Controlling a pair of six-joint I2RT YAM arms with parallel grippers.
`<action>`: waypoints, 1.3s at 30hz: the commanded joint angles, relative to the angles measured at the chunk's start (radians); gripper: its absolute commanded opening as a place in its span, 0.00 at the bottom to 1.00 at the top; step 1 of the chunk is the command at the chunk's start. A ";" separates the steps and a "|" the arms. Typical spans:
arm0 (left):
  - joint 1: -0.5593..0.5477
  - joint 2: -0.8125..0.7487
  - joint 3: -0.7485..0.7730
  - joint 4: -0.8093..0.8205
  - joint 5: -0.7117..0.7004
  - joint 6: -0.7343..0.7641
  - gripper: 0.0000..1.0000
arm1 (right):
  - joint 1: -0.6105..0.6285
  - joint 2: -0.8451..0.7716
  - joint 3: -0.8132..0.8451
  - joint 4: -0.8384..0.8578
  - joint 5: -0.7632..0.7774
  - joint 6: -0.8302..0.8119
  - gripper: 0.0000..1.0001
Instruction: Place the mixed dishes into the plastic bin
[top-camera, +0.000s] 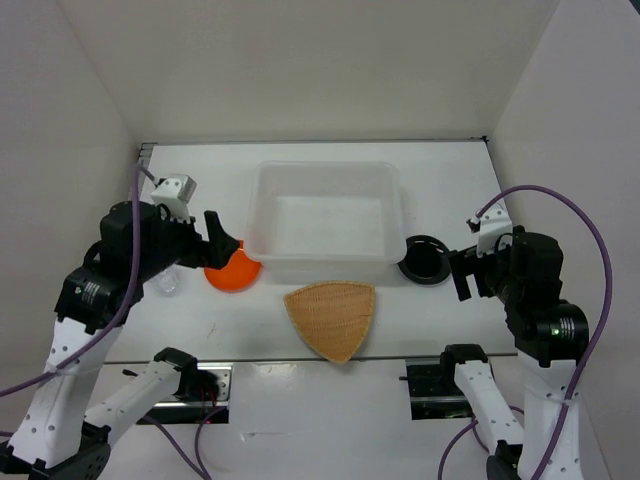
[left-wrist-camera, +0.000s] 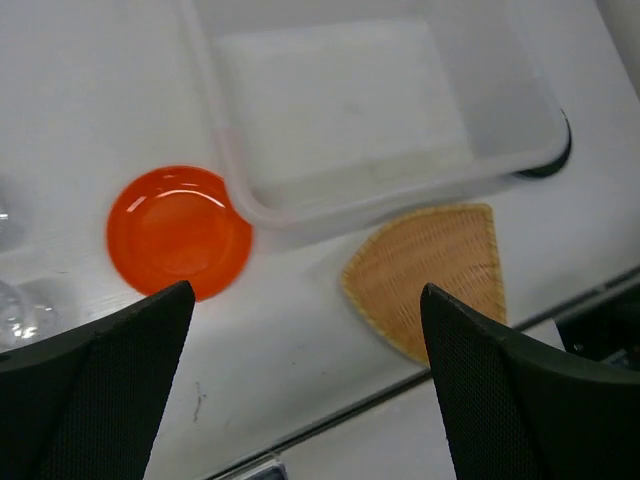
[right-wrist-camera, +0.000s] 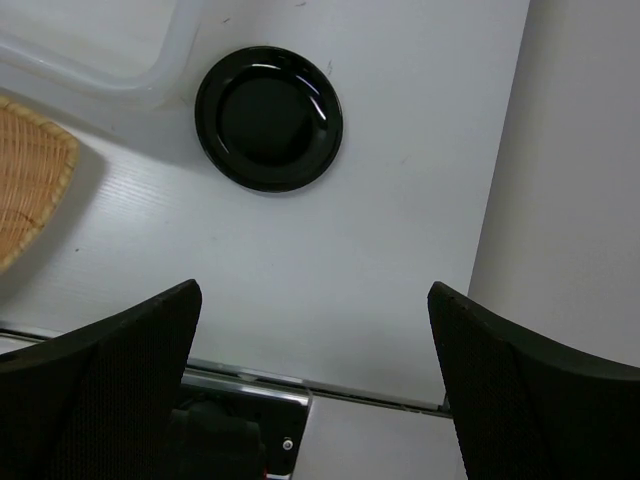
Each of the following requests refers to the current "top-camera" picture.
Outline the orange round plate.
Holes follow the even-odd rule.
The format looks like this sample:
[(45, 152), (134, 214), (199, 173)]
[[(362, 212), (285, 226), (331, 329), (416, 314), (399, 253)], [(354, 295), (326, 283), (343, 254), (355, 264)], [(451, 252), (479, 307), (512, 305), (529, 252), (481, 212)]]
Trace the orange round plate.
[(250, 259), (243, 242), (222, 269), (205, 268), (204, 275), (215, 289), (226, 293), (237, 293), (250, 288), (262, 271), (260, 262)]

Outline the woven triangular bamboo plate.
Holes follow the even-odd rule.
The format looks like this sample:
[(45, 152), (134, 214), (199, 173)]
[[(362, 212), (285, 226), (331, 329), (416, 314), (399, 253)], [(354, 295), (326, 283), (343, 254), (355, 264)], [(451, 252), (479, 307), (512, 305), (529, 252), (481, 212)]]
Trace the woven triangular bamboo plate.
[(288, 293), (283, 301), (291, 323), (307, 346), (334, 364), (345, 364), (369, 333), (376, 290), (369, 283), (328, 281)]

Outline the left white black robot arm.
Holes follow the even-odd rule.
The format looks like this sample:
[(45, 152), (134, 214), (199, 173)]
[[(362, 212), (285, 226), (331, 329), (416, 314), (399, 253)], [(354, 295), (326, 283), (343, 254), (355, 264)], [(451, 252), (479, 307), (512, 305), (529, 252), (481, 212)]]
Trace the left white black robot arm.
[(218, 378), (197, 359), (166, 347), (124, 388), (89, 405), (106, 356), (147, 281), (173, 265), (221, 269), (240, 243), (218, 215), (178, 221), (166, 206), (120, 202), (100, 221), (100, 239), (64, 280), (54, 337), (24, 419), (1, 445), (1, 471), (30, 479), (96, 479), (121, 436), (160, 401), (215, 402)]

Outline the black round plate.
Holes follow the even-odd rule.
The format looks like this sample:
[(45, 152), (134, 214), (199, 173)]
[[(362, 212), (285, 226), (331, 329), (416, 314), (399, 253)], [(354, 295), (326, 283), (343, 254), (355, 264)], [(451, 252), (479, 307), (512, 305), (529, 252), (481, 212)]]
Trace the black round plate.
[(407, 280), (417, 285), (435, 286), (450, 277), (450, 250), (441, 240), (429, 235), (414, 235), (406, 239), (406, 247), (406, 255), (398, 267)]

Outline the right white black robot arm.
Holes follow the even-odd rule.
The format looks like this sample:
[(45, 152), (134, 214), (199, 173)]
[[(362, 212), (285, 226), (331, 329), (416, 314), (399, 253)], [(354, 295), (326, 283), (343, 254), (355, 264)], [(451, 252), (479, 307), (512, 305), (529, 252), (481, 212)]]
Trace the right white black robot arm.
[(490, 253), (453, 251), (449, 265), (460, 300), (498, 298), (524, 369), (524, 419), (518, 421), (476, 344), (445, 347), (438, 381), (462, 392), (488, 450), (490, 479), (580, 479), (580, 407), (571, 378), (589, 341), (582, 310), (561, 299), (563, 253), (553, 238), (516, 229)]

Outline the clear plastic cup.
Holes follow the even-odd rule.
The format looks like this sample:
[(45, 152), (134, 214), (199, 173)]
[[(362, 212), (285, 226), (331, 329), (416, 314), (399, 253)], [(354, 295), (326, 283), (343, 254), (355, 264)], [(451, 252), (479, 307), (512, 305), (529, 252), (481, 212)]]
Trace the clear plastic cup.
[(180, 272), (172, 265), (160, 272), (153, 280), (156, 290), (163, 296), (174, 296), (179, 292)]

